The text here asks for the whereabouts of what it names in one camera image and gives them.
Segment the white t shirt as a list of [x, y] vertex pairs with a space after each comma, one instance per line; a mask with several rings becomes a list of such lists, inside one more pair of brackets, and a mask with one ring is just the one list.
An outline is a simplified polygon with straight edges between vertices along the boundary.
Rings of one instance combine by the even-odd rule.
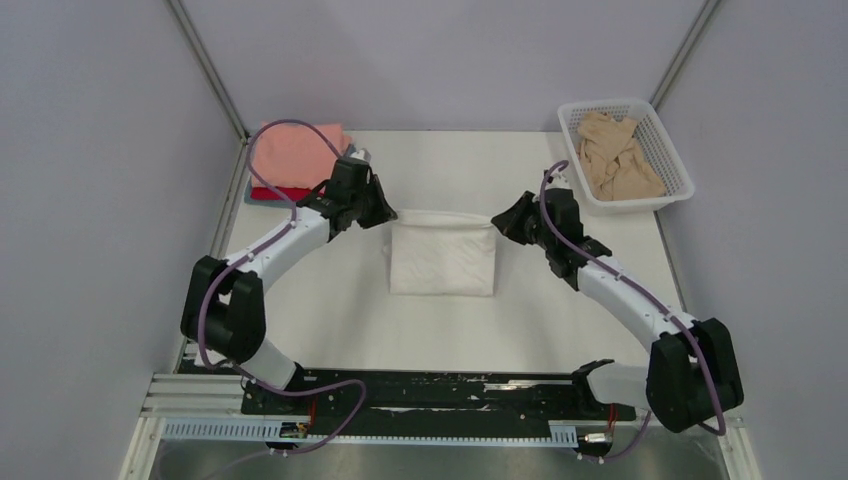
[[491, 297], [496, 251], [496, 231], [486, 216], [401, 210], [391, 225], [389, 292]]

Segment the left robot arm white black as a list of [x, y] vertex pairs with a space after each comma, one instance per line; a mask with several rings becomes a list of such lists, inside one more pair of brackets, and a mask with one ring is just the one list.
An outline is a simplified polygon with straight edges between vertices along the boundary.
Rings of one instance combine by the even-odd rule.
[[297, 202], [292, 218], [227, 258], [204, 256], [195, 263], [181, 333], [203, 352], [223, 356], [268, 386], [267, 399], [279, 412], [297, 412], [306, 388], [295, 380], [299, 365], [267, 337], [266, 293], [301, 259], [353, 224], [369, 229], [396, 217], [369, 152], [338, 158], [329, 179]]

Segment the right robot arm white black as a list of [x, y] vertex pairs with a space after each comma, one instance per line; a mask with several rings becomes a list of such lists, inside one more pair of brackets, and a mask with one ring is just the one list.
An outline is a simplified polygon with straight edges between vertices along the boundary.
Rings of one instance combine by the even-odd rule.
[[540, 247], [555, 277], [603, 307], [649, 355], [645, 366], [603, 359], [573, 371], [577, 413], [592, 418], [610, 404], [626, 405], [652, 412], [680, 433], [710, 419], [721, 423], [725, 412], [743, 404], [729, 329], [660, 301], [627, 273], [608, 247], [585, 233], [571, 190], [526, 191], [491, 223], [517, 244]]

